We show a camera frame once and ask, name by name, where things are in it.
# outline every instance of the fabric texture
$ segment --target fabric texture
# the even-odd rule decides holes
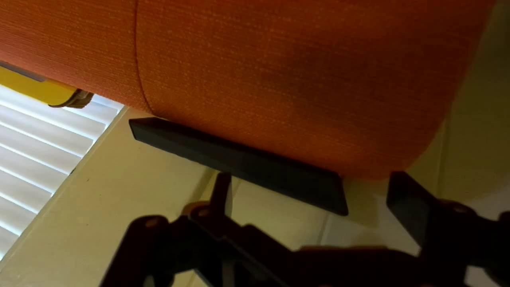
[[[0,0],[0,59],[146,108],[133,24],[135,0]]]
[[[492,0],[1,0],[0,60],[351,177],[412,162]]]

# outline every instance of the floor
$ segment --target floor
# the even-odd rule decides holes
[[[510,1],[500,0],[449,118],[407,169],[436,196],[461,201],[487,218],[510,209],[508,27]],[[132,218],[175,218],[191,201],[210,170],[132,140],[127,118],[136,116],[144,115],[122,115],[66,180],[0,265],[0,285],[96,285]],[[232,217],[289,249],[383,244],[415,253],[417,245],[383,206],[385,188],[387,180],[347,180],[350,215],[337,217],[235,180]],[[474,268],[468,284],[493,285]],[[175,285],[202,284],[187,273]]]

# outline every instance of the black plastic part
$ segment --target black plastic part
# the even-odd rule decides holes
[[[439,201],[404,172],[393,172],[387,207],[420,249],[420,277],[433,285],[460,285],[466,265],[484,268],[510,285],[510,215],[477,217],[460,202]]]
[[[128,121],[136,140],[302,202],[347,215],[337,174],[222,140],[159,118]]]
[[[133,220],[128,225],[100,287],[143,285],[147,274],[146,266],[159,247],[167,223],[168,221],[160,215],[147,215]]]
[[[226,172],[219,172],[216,182],[213,185],[210,207],[214,209],[218,214],[226,215],[226,201],[229,193],[230,175]]]
[[[385,247],[307,247],[291,261],[305,263],[302,276],[313,285],[417,287],[417,260]]]
[[[243,255],[240,261],[245,268],[256,269],[259,274],[265,274],[273,285],[281,287],[307,287],[297,261],[293,261],[293,268],[288,268],[291,261],[291,252],[280,245],[272,237],[261,233],[253,225],[245,225],[224,236],[229,245],[237,253]]]

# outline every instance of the window blind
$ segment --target window blind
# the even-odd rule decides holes
[[[120,108],[101,96],[50,108],[0,84],[0,260]]]

